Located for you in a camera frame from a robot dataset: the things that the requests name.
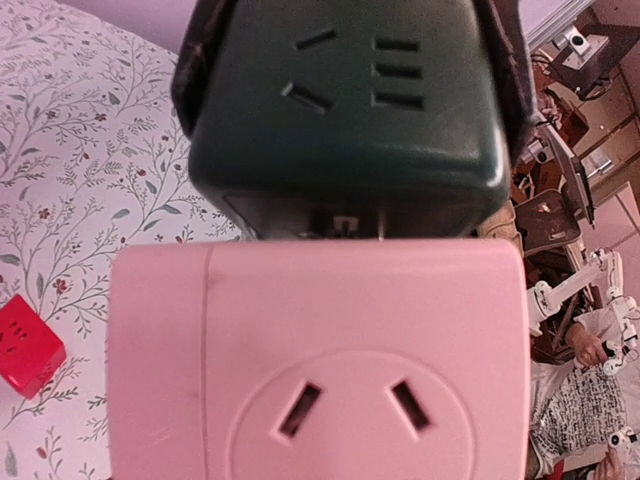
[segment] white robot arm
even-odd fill
[[[638,334],[629,317],[636,311],[637,304],[633,298],[623,295],[622,258],[614,251],[594,252],[586,267],[555,288],[546,282],[538,282],[527,291],[531,335],[541,335],[540,323],[558,313],[566,300],[601,275],[607,276],[607,306],[615,313],[622,332],[622,342],[630,349],[636,348]]]

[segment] floral tablecloth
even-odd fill
[[[0,306],[22,295],[68,351],[32,401],[0,380],[2,479],[110,477],[104,341],[117,253],[238,238],[188,182],[175,60],[53,1],[0,1]]]

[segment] red flower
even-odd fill
[[[56,293],[58,295],[62,295],[67,290],[67,288],[69,288],[67,286],[67,282],[65,280],[62,280],[61,278],[58,278],[54,282],[53,287],[56,289]]]

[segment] red power socket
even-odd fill
[[[0,375],[33,398],[67,354],[64,344],[20,295],[0,310]]]

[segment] socket hole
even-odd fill
[[[429,426],[431,422],[406,381],[403,380],[391,391],[416,432],[420,433]]]
[[[373,66],[373,75],[378,77],[407,78],[419,80],[422,78],[422,69],[407,65],[385,65],[376,63]]]
[[[329,110],[331,110],[334,106],[332,102],[327,99],[316,95],[315,93],[307,90],[300,85],[295,85],[294,83],[288,83],[286,87],[282,89],[280,94],[283,97],[288,97],[296,102],[304,105],[315,111],[320,115],[326,114]]]
[[[395,50],[397,52],[419,52],[420,43],[410,40],[376,37],[373,42],[373,48],[376,50]]]
[[[302,40],[296,42],[296,50],[306,50],[307,48],[318,45],[319,43],[327,42],[329,40],[333,40],[338,36],[336,31],[333,28],[326,28],[317,33],[314,33],[310,37],[303,38]]]
[[[295,437],[300,426],[309,416],[309,412],[311,412],[311,409],[318,401],[318,398],[320,398],[321,393],[322,390],[318,387],[307,383],[298,396],[296,402],[289,410],[289,413],[287,413],[287,417],[284,419],[284,422],[280,425],[280,433],[289,438]]]
[[[424,110],[424,97],[397,93],[374,93],[371,105],[399,110]]]

